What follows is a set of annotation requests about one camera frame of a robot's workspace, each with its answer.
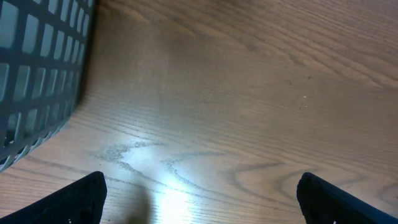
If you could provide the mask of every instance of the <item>wooden table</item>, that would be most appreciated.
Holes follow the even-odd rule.
[[[0,217],[100,170],[103,223],[304,223],[313,172],[398,217],[398,1],[104,0],[66,129]]]

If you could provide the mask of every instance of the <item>gray plastic basket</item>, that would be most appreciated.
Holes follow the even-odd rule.
[[[0,0],[0,172],[74,111],[94,0]]]

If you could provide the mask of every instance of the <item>plastic crate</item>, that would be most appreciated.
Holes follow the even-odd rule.
[[[74,111],[95,0],[0,0],[0,172]]]

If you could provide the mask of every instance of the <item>wooden surface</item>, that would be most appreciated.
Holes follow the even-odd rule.
[[[304,223],[309,171],[398,217],[398,1],[105,0],[66,129],[0,217],[100,170],[103,223]]]

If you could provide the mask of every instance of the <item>black plastic part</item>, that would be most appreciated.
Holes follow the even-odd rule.
[[[106,198],[102,172],[94,172],[63,189],[0,219],[1,224],[97,224]]]
[[[307,224],[398,223],[398,219],[309,172],[298,183],[297,200]]]

